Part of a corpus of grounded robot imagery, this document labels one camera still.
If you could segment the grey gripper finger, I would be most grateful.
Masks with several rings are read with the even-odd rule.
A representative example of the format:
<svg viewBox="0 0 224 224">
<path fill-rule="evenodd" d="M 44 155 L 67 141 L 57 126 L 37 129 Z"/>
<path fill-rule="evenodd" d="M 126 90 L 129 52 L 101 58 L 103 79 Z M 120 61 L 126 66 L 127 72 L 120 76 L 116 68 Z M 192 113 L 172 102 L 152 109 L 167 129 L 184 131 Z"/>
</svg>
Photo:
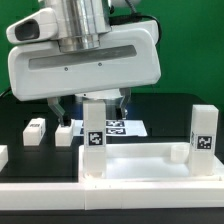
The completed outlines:
<svg viewBox="0 0 224 224">
<path fill-rule="evenodd" d="M 130 88 L 120 88 L 120 103 L 116 107 L 116 118 L 118 120 L 125 119 L 128 115 L 128 111 L 126 109 L 126 106 L 131 98 L 131 89 Z"/>
<path fill-rule="evenodd" d="M 60 105 L 59 97 L 52 97 L 47 99 L 48 106 L 58 117 L 59 123 L 62 127 L 70 127 L 71 126 L 71 117 L 69 114 L 63 109 Z"/>
</svg>

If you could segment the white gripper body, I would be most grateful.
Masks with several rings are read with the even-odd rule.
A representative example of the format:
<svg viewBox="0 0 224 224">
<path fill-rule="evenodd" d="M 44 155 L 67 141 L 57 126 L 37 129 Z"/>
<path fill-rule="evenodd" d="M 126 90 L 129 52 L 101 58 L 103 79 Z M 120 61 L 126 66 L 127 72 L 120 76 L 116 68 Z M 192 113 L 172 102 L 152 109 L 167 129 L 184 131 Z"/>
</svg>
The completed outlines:
<svg viewBox="0 0 224 224">
<path fill-rule="evenodd" d="M 161 77 L 154 20 L 114 26 L 96 49 L 62 53 L 55 41 L 21 45 L 8 56 L 21 101 L 155 84 Z"/>
</svg>

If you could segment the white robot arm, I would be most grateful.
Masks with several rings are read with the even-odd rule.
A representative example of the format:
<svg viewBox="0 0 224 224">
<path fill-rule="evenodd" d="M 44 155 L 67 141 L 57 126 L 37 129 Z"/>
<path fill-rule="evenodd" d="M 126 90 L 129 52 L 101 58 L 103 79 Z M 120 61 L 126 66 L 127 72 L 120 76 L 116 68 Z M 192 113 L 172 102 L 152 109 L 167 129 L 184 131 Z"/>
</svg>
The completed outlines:
<svg viewBox="0 0 224 224">
<path fill-rule="evenodd" d="M 63 126 L 71 118 L 61 96 L 117 89 L 125 116 L 130 89 L 161 77 L 156 45 L 159 21 L 135 10 L 112 16 L 116 7 L 140 0 L 38 0 L 41 9 L 6 30 L 10 85 L 21 100 L 46 99 Z"/>
</svg>

